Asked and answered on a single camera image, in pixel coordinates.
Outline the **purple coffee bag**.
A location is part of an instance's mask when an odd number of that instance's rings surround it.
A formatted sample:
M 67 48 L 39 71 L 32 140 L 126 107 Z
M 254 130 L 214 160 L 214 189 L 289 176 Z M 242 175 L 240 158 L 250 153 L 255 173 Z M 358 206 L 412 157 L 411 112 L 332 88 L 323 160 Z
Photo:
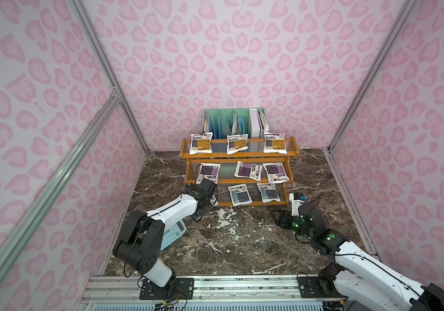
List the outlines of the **purple coffee bag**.
M 262 169 L 262 165 L 239 161 L 237 162 L 234 176 L 237 178 L 248 178 L 255 181 L 261 181 Z
M 279 184 L 289 181 L 289 176 L 283 163 L 264 163 L 263 168 L 267 172 L 269 183 Z
M 201 184 L 203 180 L 210 180 L 218 183 L 221 165 L 218 163 L 201 163 L 199 165 L 196 184 Z

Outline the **yellow coffee bag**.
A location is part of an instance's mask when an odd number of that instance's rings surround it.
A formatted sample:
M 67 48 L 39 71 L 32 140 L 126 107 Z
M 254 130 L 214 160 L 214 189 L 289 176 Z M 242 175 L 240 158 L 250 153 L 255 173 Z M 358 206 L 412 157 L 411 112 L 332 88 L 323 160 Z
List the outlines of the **yellow coffee bag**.
M 211 146 L 212 137 L 212 132 L 203 134 L 192 134 L 189 154 L 211 154 L 213 152 Z
M 286 141 L 284 133 L 264 133 L 263 152 L 266 154 L 279 153 L 287 154 Z
M 248 135 L 229 135 L 227 136 L 227 154 L 232 155 L 237 152 L 247 150 L 248 147 Z

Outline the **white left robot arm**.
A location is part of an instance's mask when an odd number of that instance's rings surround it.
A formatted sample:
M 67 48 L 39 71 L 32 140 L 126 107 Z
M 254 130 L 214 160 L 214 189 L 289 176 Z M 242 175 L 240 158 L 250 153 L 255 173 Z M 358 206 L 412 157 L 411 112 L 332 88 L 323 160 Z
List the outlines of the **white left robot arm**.
M 200 221 L 214 209 L 217 193 L 217 184 L 203 179 L 198 185 L 189 184 L 174 201 L 156 210 L 133 211 L 122 225 L 112 255 L 154 285 L 170 287 L 174 272 L 159 259 L 163 235 L 187 217 Z

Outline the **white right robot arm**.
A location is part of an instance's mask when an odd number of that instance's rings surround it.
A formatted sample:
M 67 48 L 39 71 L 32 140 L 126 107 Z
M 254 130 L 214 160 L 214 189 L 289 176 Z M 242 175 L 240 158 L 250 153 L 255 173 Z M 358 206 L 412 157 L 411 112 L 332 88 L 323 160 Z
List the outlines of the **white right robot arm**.
M 425 286 L 398 273 L 342 233 L 327 228 L 312 202 L 293 200 L 291 211 L 279 211 L 276 225 L 329 259 L 316 282 L 325 298 L 337 293 L 370 310 L 444 310 L 441 287 Z

